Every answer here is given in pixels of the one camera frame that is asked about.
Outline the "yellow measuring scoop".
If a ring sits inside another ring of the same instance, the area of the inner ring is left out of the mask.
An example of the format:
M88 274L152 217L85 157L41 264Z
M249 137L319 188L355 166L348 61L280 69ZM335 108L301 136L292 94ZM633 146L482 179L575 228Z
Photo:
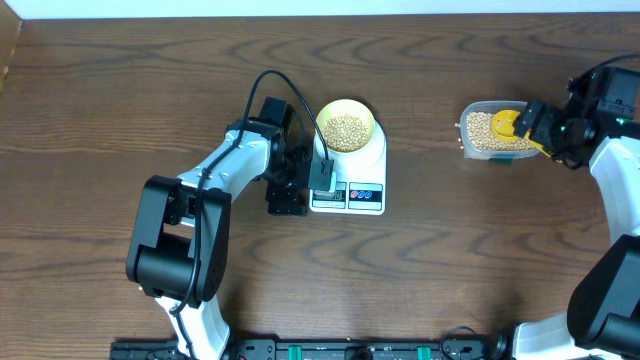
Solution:
M490 129L493 136L503 143L514 143L518 140L524 140L545 156L550 157L550 154L544 147L531 138L531 129L528 129L523 137L516 134L516 125L519 117L520 112L516 110L501 110L497 112L490 122Z

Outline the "white digital kitchen scale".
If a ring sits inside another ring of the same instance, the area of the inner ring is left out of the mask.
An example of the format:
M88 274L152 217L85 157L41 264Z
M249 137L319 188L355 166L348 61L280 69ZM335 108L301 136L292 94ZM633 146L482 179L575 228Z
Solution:
M386 207L387 142L381 126L361 149L340 153L328 149L334 161L333 192L309 191L310 209L317 213L382 215Z

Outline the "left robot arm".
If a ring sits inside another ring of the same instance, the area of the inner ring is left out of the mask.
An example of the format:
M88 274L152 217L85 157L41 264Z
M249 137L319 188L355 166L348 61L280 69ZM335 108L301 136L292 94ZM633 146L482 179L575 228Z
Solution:
M288 149L294 108L265 99L257 117L229 125L221 145L177 177L144 184L126 260L127 278L164 309L190 359L220 359L231 336L216 294L228 258L231 206L256 179L272 215L303 216L307 147Z

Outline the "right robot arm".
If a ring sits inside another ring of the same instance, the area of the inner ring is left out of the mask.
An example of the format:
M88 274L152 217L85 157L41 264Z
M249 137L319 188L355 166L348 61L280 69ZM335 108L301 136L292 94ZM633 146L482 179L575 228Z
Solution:
M509 121L522 138L571 170L588 168L603 199L610 248L573 291L565 313L516 326L510 356L639 356L639 74L609 59L569 80L563 108L529 102Z

